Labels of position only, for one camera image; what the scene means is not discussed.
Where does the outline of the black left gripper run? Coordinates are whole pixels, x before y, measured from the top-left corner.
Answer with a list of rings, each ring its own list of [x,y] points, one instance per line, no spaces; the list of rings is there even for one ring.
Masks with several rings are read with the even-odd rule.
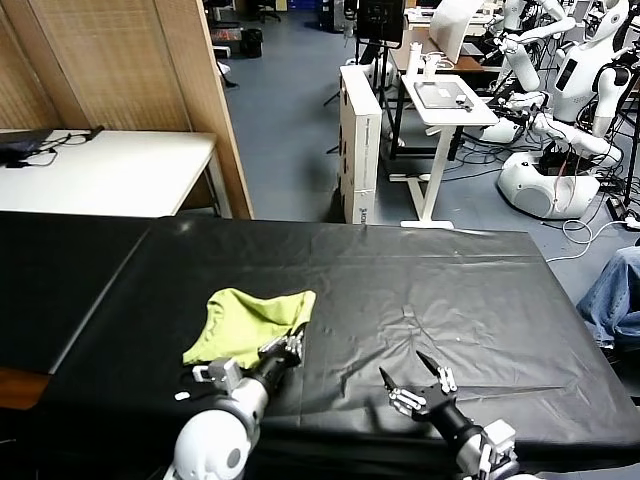
[[[305,328],[290,330],[287,337],[277,337],[261,346],[259,360],[252,367],[252,378],[266,390],[276,390],[284,374],[300,365],[304,358]]]

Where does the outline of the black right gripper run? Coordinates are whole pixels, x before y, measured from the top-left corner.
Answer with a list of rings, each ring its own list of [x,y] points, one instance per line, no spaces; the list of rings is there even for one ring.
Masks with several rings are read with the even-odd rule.
[[[411,413],[419,423],[430,423],[447,443],[464,443],[473,436],[473,423],[456,406],[455,379],[450,367],[440,365],[434,358],[416,352],[436,385],[418,387],[414,393],[400,388],[382,367],[379,373],[387,391],[390,405],[399,413]]]

